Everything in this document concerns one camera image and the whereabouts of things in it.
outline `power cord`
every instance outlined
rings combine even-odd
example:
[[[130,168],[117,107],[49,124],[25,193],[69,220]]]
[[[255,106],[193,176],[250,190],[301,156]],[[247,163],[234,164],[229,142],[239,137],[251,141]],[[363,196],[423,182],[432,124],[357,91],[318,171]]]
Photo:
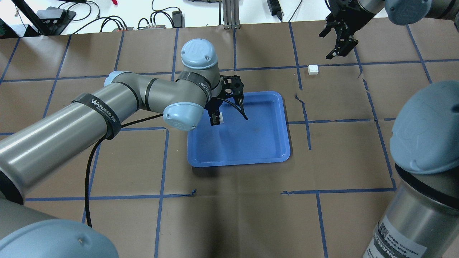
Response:
[[[140,22],[142,22],[143,20],[145,20],[148,26],[150,26],[150,23],[148,22],[148,20],[146,18],[142,18],[139,20],[139,23],[137,24],[137,30],[140,30]]]
[[[67,16],[67,19],[69,19],[70,21],[78,22],[78,21],[82,21],[82,20],[88,18],[89,15],[91,15],[91,13],[92,13],[92,8],[91,8],[91,5],[90,5],[89,3],[91,3],[91,4],[93,4],[93,5],[95,5],[95,6],[97,7],[98,12],[97,12],[96,18],[100,18],[100,17],[101,17],[101,9],[100,9],[99,5],[98,5],[97,3],[95,3],[95,2],[93,2],[93,1],[86,1],[85,3],[74,3],[74,4],[72,4],[71,6],[69,6],[67,9],[65,9],[65,10],[66,10],[66,14],[65,14],[65,15]],[[70,4],[70,2],[62,3],[62,4],[60,4],[60,5],[58,6],[58,8],[60,9],[61,6],[65,5],[65,4]],[[85,17],[83,17],[83,18],[81,18],[81,19],[71,19],[71,18],[68,16],[68,11],[69,11],[72,7],[77,6],[77,5],[79,5],[79,4],[85,4],[85,5],[89,6],[89,13],[88,13],[88,15],[86,15]]]
[[[296,13],[297,10],[298,10],[298,8],[300,8],[300,5],[301,5],[302,2],[303,2],[303,0],[300,1],[300,3],[298,4],[297,8],[295,9],[295,11],[293,12],[293,14],[291,15],[290,20],[288,20],[288,22],[290,22],[290,21],[292,20],[293,16],[295,15],[295,13]]]
[[[148,120],[152,120],[152,119],[155,119],[155,118],[158,118],[158,117],[162,117],[162,114],[159,114],[159,115],[156,115],[156,116],[152,116],[152,117],[147,117],[147,118],[140,119],[140,120],[136,120],[136,121],[133,121],[133,122],[130,122],[130,123],[122,124],[121,128],[124,128],[126,126],[130,126],[130,125],[133,125],[133,124],[136,124],[136,123],[141,123],[141,122],[145,122],[145,121],[148,121]],[[86,175],[85,175],[85,178],[84,178],[84,211],[86,213],[86,222],[87,222],[89,227],[92,227],[91,213],[90,213],[90,210],[89,210],[89,178],[90,178],[89,175],[90,175],[90,172],[91,172],[91,165],[92,165],[92,160],[94,159],[95,151],[97,150],[99,145],[104,140],[105,140],[105,137],[101,138],[100,140],[98,140],[96,142],[96,144],[94,145],[94,147],[91,150],[91,154],[89,155],[89,159],[88,159],[88,164],[86,166]]]
[[[74,33],[72,33],[72,35],[73,35],[73,34],[76,34],[78,31],[84,29],[86,26],[90,25],[91,23],[93,23],[93,22],[95,22],[95,21],[98,21],[98,20],[101,20],[101,19],[106,19],[106,20],[107,20],[107,19],[110,19],[110,20],[116,21],[115,19],[112,19],[112,18],[109,18],[109,17],[100,17],[100,18],[97,18],[97,19],[94,19],[94,20],[88,22],[88,23],[85,24],[83,27],[79,28],[79,29],[76,30]]]
[[[325,0],[325,4],[327,5],[328,10],[331,11],[331,7],[330,7],[330,4],[328,3],[328,0]]]

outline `white block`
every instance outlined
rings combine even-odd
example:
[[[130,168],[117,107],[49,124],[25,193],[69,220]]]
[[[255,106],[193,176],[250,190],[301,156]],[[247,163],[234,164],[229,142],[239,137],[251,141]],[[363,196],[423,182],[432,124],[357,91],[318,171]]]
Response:
[[[308,65],[308,73],[309,75],[316,75],[319,73],[319,66],[318,65]]]

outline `blue tape grid line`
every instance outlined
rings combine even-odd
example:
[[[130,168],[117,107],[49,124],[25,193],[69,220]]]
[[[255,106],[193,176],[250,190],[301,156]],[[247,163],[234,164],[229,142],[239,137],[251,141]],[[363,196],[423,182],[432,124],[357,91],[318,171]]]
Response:
[[[168,157],[168,145],[169,145],[169,130],[166,130],[166,142],[164,144],[164,158],[162,160],[162,178],[161,178],[161,191],[160,191],[160,196],[159,196],[158,220],[156,223],[155,258],[158,257],[158,249],[159,249],[159,232],[161,229],[162,201],[164,199],[164,182],[166,180],[166,162],[167,162],[167,157]]]
[[[295,54],[295,64],[297,68],[298,83],[300,84],[300,90],[303,89],[301,84],[301,74],[300,74],[300,65],[298,63],[298,54],[297,54],[297,45],[295,44],[295,37],[293,36],[293,29],[291,27],[291,22],[288,23],[288,28],[290,29],[291,43],[293,45],[293,53]]]
[[[174,56],[172,60],[172,75],[171,75],[171,81],[174,81],[175,79],[175,59],[177,59],[177,43],[179,41],[179,28],[176,29],[175,31],[175,41],[174,41]]]
[[[113,69],[114,71],[118,70],[118,62],[119,62],[119,56],[121,54],[121,47],[123,46],[123,40],[124,40],[124,31],[121,32],[121,39],[119,41],[118,53],[116,55],[115,68]]]
[[[436,62],[459,62],[459,59],[438,59],[438,60],[424,60],[424,63],[436,63]],[[381,64],[412,64],[421,63],[421,61],[397,61],[397,62],[364,62],[361,65],[381,65]],[[358,63],[342,63],[342,64],[319,64],[319,67],[329,66],[358,66]],[[307,68],[307,65],[299,65],[299,68]],[[296,66],[276,66],[276,67],[248,67],[234,69],[220,69],[221,72],[227,71],[259,71],[259,70],[277,70],[277,69],[293,69]],[[160,75],[160,74],[179,74],[181,71],[174,72],[155,72],[155,73],[139,73],[141,75]],[[59,77],[57,80],[71,80],[71,79],[92,79],[92,78],[106,78],[107,75],[89,75],[89,76],[75,76],[75,77]],[[13,79],[13,80],[0,80],[4,83],[10,82],[33,82],[33,81],[50,81],[56,78],[35,78],[35,79]]]
[[[406,29],[408,30],[409,37],[411,38],[414,48],[416,49],[416,52],[418,53],[419,60],[421,61],[422,67],[424,68],[425,75],[427,76],[429,83],[432,83],[432,79],[430,78],[429,71],[427,70],[427,67],[425,66],[424,59],[422,59],[421,52],[419,51],[418,45],[416,44],[416,41],[414,40],[414,37],[413,37],[413,34],[411,33],[411,29],[409,28],[409,25],[406,25]]]
[[[328,258],[327,240],[325,239],[324,219],[322,217],[322,207],[320,205],[320,196],[316,193],[317,212],[319,215],[320,235],[322,236],[322,246],[324,248],[324,258]]]
[[[364,69],[363,69],[362,64],[360,62],[360,57],[358,56],[357,48],[354,48],[354,52],[355,52],[355,56],[357,58],[357,62],[359,63],[358,67],[360,69],[360,73],[363,73]],[[384,158],[386,160],[387,170],[389,171],[389,176],[391,178],[392,187],[393,187],[393,189],[396,189],[397,185],[395,184],[395,180],[394,180],[394,177],[393,177],[393,174],[392,174],[392,167],[391,167],[391,163],[389,161],[389,155],[387,154],[386,144],[384,143],[384,137],[382,136],[381,127],[380,127],[379,121],[378,121],[378,116],[376,115],[375,106],[373,105],[373,100],[371,99],[371,94],[370,94],[370,91],[369,91],[369,88],[368,88],[368,83],[367,83],[367,81],[365,79],[362,78],[362,80],[364,82],[364,86],[365,86],[365,89],[367,91],[368,102],[370,103],[371,111],[372,111],[373,116],[374,116],[374,120],[375,120],[375,123],[376,123],[376,129],[378,130],[378,136],[379,136],[379,140],[381,142],[381,147],[382,147],[382,151],[384,153]]]
[[[13,52],[11,52],[10,58],[8,59],[8,63],[6,63],[5,70],[3,71],[1,77],[0,77],[0,84],[4,82],[4,78],[6,75],[6,71],[8,70],[8,67],[10,67],[11,60],[13,60],[14,53],[16,52],[17,46],[19,45],[19,42],[21,41],[21,38],[17,38],[16,44],[14,45]]]
[[[308,120],[308,114],[306,113],[306,108],[304,106],[304,102],[298,98],[298,95],[295,94],[295,99],[301,102],[302,108],[303,108],[303,116],[304,116],[304,124],[306,125],[306,137],[308,139],[308,148],[311,150],[311,132],[309,130],[309,120]]]
[[[54,83],[53,87],[51,88],[50,96],[48,98],[48,102],[46,103],[45,111],[43,112],[43,118],[46,117],[46,114],[48,113],[48,108],[50,107],[51,99],[53,97],[54,89],[56,88],[57,84],[57,79],[59,78],[59,74],[61,73],[62,70],[62,65],[64,64],[64,59],[67,54],[68,46],[70,45],[70,40],[72,39],[72,35],[68,36],[67,40],[67,45],[65,46],[64,54],[62,55],[61,63],[59,64],[59,69],[57,70],[56,77],[54,78]]]
[[[379,193],[393,192],[394,188],[366,188],[366,189],[330,189],[330,190],[299,190],[299,191],[283,191],[282,195],[292,194],[325,194],[325,193]]]

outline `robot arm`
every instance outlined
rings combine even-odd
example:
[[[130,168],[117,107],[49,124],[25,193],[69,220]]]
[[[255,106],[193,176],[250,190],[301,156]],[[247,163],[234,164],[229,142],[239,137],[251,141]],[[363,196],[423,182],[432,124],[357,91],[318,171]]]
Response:
[[[383,8],[389,19],[397,25],[415,23],[427,17],[453,20],[459,31],[459,1],[456,0],[330,0],[331,13],[319,36],[323,38],[334,29],[336,44],[326,58],[347,56],[358,44],[354,38],[355,32]]]
[[[34,187],[68,160],[99,139],[115,137],[121,122],[137,110],[163,113],[168,125],[190,131],[201,120],[204,108],[211,124],[219,124],[218,108],[232,97],[233,105],[245,117],[243,84],[238,76],[220,76],[209,41],[193,39],[184,45],[181,55],[185,68],[175,82],[112,72],[102,89],[83,93],[66,108],[0,142],[0,218],[6,225],[0,227],[0,257],[12,253],[118,257],[112,243],[86,225],[56,219],[21,204]]]

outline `black cable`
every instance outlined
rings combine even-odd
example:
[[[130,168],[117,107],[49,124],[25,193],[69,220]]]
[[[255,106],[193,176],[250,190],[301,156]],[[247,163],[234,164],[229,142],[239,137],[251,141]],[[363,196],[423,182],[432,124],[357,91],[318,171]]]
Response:
[[[100,18],[97,18],[97,19],[94,19],[90,22],[88,22],[87,24],[85,24],[83,27],[79,28],[77,31],[75,31],[74,33],[72,34],[76,34],[78,31],[84,29],[86,26],[90,25],[91,23],[95,22],[95,21],[98,21],[98,20],[101,20],[101,19],[107,19],[107,17],[100,17]]]
[[[159,117],[162,117],[162,114],[159,114],[159,115],[156,115],[156,116],[152,116],[152,117],[147,117],[147,118],[144,118],[144,119],[139,119],[139,120],[136,120],[136,121],[133,121],[133,122],[130,122],[130,123],[122,124],[121,128],[125,128],[126,126],[130,126],[130,125],[133,125],[133,124],[136,124],[136,123],[145,122],[145,121],[152,120],[152,119],[159,118]]]
[[[288,20],[288,22],[290,22],[290,21],[292,20],[293,16],[295,15],[295,13],[296,13],[297,10],[298,10],[298,8],[300,8],[300,5],[301,5],[302,2],[303,2],[303,0],[300,1],[300,3],[298,4],[297,8],[295,9],[295,11],[293,12],[293,14],[291,15],[290,20]]]
[[[234,107],[237,111],[239,111],[239,113],[241,113],[241,115],[244,117],[245,120],[249,120],[249,118],[247,118],[247,116],[246,116],[246,113],[245,113],[244,111],[242,111],[240,108],[238,108],[238,107],[236,106],[236,104],[234,104],[234,103],[232,103],[231,101],[226,100],[226,99],[217,98],[217,97],[216,97],[216,99],[221,100],[221,101],[225,101],[226,103],[230,104],[230,105],[231,105],[232,107]]]
[[[26,27],[26,25],[24,24],[24,22],[22,21],[21,14],[19,13],[19,9],[17,8],[17,6],[16,6],[16,12],[17,12],[17,14],[19,15],[19,19],[21,19],[21,23],[24,25],[24,29],[27,30],[27,27]]]
[[[168,13],[166,13],[166,12],[164,12],[164,11],[157,11],[157,12],[154,12],[155,15],[153,15],[153,24],[156,24],[155,18],[156,18],[156,14],[158,14],[158,13],[164,14],[164,15],[167,17],[167,19],[170,21],[172,27],[175,27],[175,26],[174,26],[174,22],[173,22],[173,20],[172,20],[172,17],[171,17]]]
[[[161,9],[161,10],[155,10],[155,8],[153,8],[153,2],[154,2],[154,1],[155,1],[155,0],[151,0],[151,9],[152,9],[153,11],[164,11],[164,10],[171,9],[171,8],[177,8],[177,10],[180,11],[180,8],[178,8],[178,7],[176,7],[176,6],[170,6],[170,7]]]
[[[94,4],[94,5],[97,7],[97,16],[96,16],[96,18],[100,18],[100,17],[101,17],[101,8],[99,7],[99,5],[96,4],[96,3],[93,2],[93,1],[86,1],[86,2],[92,3],[92,4]]]
[[[124,22],[124,20],[123,20],[120,16],[110,15],[110,16],[108,16],[107,18],[112,18],[112,17],[115,17],[115,18],[119,19],[119,20],[122,22],[122,24],[120,23],[120,24],[121,24],[121,28],[126,28],[126,29],[128,29],[128,26],[126,25],[126,23]]]
[[[222,1],[218,0],[218,24],[222,25]]]
[[[92,227],[91,214],[89,212],[89,174],[91,172],[91,164],[95,151],[97,150],[97,147],[99,147],[99,145],[103,142],[103,140],[105,140],[105,137],[98,140],[92,148],[91,154],[89,155],[88,164],[86,166],[86,175],[84,178],[84,211],[86,213],[86,223],[89,227]]]
[[[144,122],[144,121],[152,120],[152,119],[155,119],[155,118],[158,118],[158,117],[162,117],[162,114],[159,114],[159,115],[156,115],[156,116],[152,116],[152,117],[148,117],[148,118],[144,118],[144,119],[140,119],[140,120],[136,120],[136,121],[133,121],[133,122],[130,122],[130,123],[125,123],[125,124],[121,125],[121,128],[124,128],[126,126],[130,126],[130,125],[133,125],[133,124],[136,124],[136,123],[141,123],[141,122]],[[90,153],[89,158],[88,158],[88,164],[86,166],[86,175],[85,175],[85,178],[84,178],[84,211],[86,213],[86,223],[88,224],[89,227],[92,227],[91,213],[90,213],[90,209],[89,209],[89,179],[90,179],[89,175],[90,175],[90,172],[91,172],[91,165],[92,165],[92,160],[94,159],[95,151],[97,150],[99,145],[104,140],[105,140],[105,137],[99,139],[96,142],[96,144],[94,145],[94,147],[91,150],[91,153]]]
[[[114,21],[116,23],[116,25],[118,26],[118,30],[124,30],[123,26],[121,25],[121,22],[117,19],[112,19],[112,18],[106,18],[103,22],[102,22],[102,25],[101,25],[101,30],[100,32],[102,32],[104,26],[109,22],[109,21]]]
[[[325,4],[327,5],[328,10],[331,11],[331,7],[330,7],[330,4],[328,3],[328,0],[325,0]]]
[[[116,22],[117,26],[118,26],[118,30],[124,30],[124,27],[123,27],[123,24],[121,23],[121,21],[119,21],[118,19],[115,19],[115,18],[112,18],[114,17],[115,15],[110,15],[109,17],[105,18],[105,20],[102,22],[101,24],[101,32],[102,32],[102,29],[105,27],[105,25],[109,22],[109,21],[114,21]]]
[[[137,30],[140,30],[140,22],[143,21],[143,20],[145,20],[146,23],[148,24],[148,26],[150,26],[150,23],[148,22],[148,20],[146,18],[142,18],[142,19],[139,20],[139,23],[137,24]]]

